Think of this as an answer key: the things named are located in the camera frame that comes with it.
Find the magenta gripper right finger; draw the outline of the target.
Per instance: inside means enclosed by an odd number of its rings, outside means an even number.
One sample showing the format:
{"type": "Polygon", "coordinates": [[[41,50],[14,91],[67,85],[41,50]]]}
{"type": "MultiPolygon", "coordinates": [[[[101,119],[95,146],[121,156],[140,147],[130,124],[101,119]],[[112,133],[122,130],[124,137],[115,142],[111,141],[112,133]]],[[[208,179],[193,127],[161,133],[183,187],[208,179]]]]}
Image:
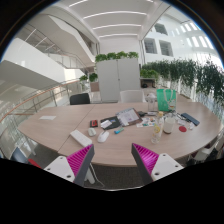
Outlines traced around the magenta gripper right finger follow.
{"type": "Polygon", "coordinates": [[[157,154],[136,143],[132,144],[131,153],[144,185],[183,169],[183,166],[167,153],[157,154]]]}

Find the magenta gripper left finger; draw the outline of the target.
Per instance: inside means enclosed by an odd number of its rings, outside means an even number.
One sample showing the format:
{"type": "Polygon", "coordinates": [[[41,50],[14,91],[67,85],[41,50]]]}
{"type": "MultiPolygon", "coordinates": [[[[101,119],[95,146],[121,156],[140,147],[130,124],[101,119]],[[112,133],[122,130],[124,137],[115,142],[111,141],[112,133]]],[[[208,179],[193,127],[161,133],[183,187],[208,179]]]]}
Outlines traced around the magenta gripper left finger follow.
{"type": "Polygon", "coordinates": [[[58,156],[45,171],[83,186],[93,156],[94,145],[90,144],[67,157],[58,156]]]}

